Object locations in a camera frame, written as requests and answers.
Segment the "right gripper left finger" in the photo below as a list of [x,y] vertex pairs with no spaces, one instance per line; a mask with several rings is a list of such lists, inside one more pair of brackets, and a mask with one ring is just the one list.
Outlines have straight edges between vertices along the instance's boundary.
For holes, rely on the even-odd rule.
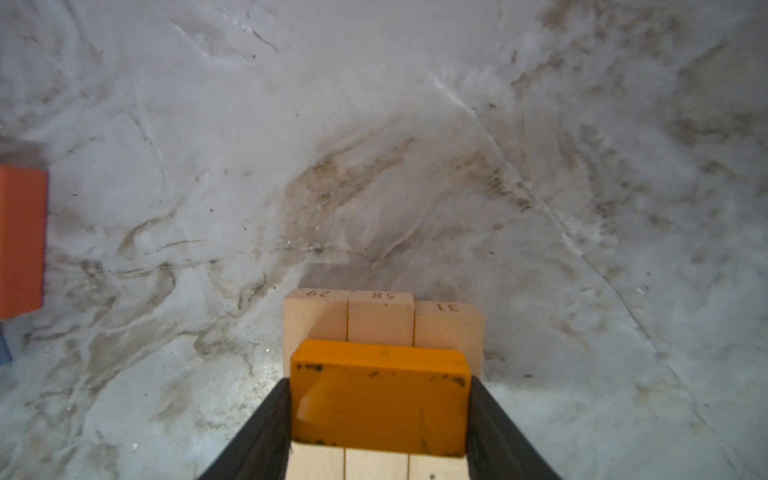
[[291,446],[289,379],[281,379],[200,480],[284,480]]

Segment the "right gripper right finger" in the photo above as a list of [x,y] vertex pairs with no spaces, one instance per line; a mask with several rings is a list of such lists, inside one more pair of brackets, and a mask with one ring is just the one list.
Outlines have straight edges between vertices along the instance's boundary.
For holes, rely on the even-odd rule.
[[560,480],[487,388],[471,379],[466,451],[472,480]]

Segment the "orange block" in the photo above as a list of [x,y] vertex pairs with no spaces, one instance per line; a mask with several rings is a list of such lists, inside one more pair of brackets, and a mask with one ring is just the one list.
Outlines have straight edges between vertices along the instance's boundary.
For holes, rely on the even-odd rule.
[[462,457],[471,379],[458,351],[306,340],[291,357],[291,437]]

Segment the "natural wood block diagonal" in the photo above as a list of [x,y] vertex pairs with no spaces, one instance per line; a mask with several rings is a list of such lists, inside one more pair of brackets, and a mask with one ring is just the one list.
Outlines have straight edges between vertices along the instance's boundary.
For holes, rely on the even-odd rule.
[[[414,345],[461,352],[474,376],[482,377],[485,317],[474,305],[415,302]],[[469,479],[465,458],[411,455],[409,479]]]

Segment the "light blue block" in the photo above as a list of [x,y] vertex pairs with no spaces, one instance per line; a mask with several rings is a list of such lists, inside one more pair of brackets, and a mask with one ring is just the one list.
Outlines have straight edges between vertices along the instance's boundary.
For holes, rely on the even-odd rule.
[[4,366],[13,361],[12,354],[5,339],[3,330],[0,329],[0,365]]

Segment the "orange-red block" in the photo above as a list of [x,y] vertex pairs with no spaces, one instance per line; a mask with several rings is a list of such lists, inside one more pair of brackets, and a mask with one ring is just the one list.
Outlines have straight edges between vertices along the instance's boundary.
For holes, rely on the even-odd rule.
[[42,170],[1,167],[1,318],[43,303],[48,176]]

